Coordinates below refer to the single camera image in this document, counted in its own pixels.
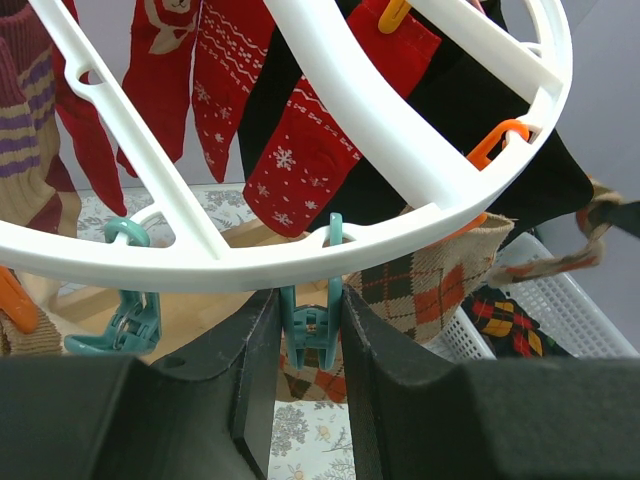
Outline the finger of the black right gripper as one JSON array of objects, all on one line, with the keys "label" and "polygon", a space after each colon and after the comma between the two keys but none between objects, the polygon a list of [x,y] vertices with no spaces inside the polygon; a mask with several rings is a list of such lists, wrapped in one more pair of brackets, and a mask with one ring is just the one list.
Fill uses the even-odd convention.
[{"label": "finger of the black right gripper", "polygon": [[601,207],[601,219],[627,234],[640,238],[640,202],[615,204],[605,202]]}]

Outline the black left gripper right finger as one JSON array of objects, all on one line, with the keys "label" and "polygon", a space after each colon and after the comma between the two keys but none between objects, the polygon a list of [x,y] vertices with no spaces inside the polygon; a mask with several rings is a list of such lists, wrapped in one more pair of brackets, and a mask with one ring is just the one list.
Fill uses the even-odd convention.
[{"label": "black left gripper right finger", "polygon": [[635,479],[639,362],[449,362],[346,287],[342,352],[360,479]]}]

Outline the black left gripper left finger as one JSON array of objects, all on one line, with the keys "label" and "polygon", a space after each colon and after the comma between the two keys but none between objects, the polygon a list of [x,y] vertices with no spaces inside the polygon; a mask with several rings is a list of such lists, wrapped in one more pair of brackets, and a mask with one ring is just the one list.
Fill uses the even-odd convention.
[{"label": "black left gripper left finger", "polygon": [[280,349],[279,297],[146,364],[126,355],[1,362],[5,479],[263,479]]}]

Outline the argyle brown sock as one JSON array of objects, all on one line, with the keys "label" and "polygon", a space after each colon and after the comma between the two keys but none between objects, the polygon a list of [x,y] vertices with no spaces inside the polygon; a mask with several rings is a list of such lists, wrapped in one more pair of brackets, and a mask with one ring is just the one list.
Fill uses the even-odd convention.
[{"label": "argyle brown sock", "polygon": [[[424,345],[448,325],[462,301],[480,285],[513,228],[511,219],[489,213],[471,230],[345,275],[343,280],[382,320]],[[320,369],[313,350],[307,351],[300,370],[281,351],[277,400],[344,403],[346,398],[341,345],[328,371]]]}]

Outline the red christmas sock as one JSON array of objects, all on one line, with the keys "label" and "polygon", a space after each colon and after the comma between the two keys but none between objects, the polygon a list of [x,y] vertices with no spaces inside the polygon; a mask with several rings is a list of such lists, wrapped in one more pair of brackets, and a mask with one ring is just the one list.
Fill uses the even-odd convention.
[{"label": "red christmas sock", "polygon": [[297,237],[361,158],[307,78],[301,77],[243,195],[263,224],[284,237]]},{"label": "red christmas sock", "polygon": [[138,1],[131,24],[122,88],[173,162],[183,155],[200,8],[199,1]]}]

